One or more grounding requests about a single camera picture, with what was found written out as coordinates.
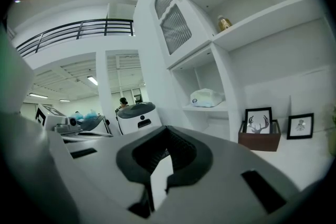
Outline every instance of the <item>brown wooden tray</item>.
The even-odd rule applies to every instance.
[[[241,123],[238,133],[238,144],[246,146],[253,151],[277,151],[281,130],[278,120],[273,120],[273,133],[271,134],[250,134],[242,133],[245,121]]]

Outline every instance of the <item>framed drawing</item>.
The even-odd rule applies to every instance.
[[[289,116],[287,139],[312,138],[314,113]]]
[[[272,108],[246,109],[244,133],[272,133]]]

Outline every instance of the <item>folded white cloth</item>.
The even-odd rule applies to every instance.
[[[190,96],[192,106],[203,108],[212,108],[223,101],[223,96],[210,89],[201,89],[195,91]]]

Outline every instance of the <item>gold bottle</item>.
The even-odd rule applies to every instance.
[[[225,19],[223,15],[219,15],[218,20],[218,25],[221,31],[224,31],[225,29],[232,26],[232,23],[229,21],[229,19]]]

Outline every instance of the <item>black railing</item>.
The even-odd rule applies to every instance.
[[[133,20],[124,19],[95,19],[83,20],[61,25],[38,34],[16,47],[22,57],[37,53],[40,49],[51,44],[60,43],[65,39],[80,39],[85,36],[134,36]]]

